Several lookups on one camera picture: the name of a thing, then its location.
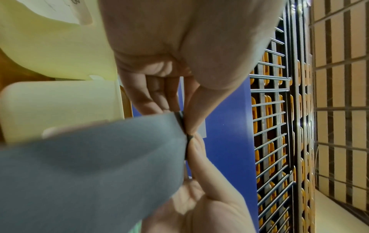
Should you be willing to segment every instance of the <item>metal wire rack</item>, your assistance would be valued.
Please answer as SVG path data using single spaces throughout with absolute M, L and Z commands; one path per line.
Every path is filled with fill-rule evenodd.
M 303 2 L 288 1 L 249 75 L 261 233 L 315 232 L 311 58 Z

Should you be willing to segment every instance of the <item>hand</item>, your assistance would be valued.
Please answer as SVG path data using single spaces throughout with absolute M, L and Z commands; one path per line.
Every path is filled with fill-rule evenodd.
M 118 73 L 142 114 L 178 111 L 194 134 L 261 58 L 285 0 L 99 0 Z
M 202 138 L 196 134 L 187 148 L 194 179 L 183 185 L 150 217 L 142 233 L 248 233 L 255 232 L 242 195 L 207 159 Z

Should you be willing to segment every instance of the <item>beige plastic part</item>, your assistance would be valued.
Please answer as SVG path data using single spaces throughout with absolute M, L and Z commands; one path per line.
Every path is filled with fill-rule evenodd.
M 124 119 L 118 81 L 20 82 L 0 94 L 6 143 L 42 137 L 51 127 Z
M 0 48 L 19 65 L 52 78 L 116 80 L 97 0 L 85 3 L 90 25 L 49 19 L 16 0 L 1 0 Z

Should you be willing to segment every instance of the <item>gray fabric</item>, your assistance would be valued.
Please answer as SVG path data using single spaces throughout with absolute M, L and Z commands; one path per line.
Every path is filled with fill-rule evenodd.
M 0 151 L 0 232 L 125 233 L 183 181 L 180 113 Z

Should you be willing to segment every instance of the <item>beige wall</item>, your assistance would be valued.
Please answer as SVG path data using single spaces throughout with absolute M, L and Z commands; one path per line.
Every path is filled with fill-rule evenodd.
M 316 185 L 369 211 L 368 21 L 368 0 L 314 0 Z

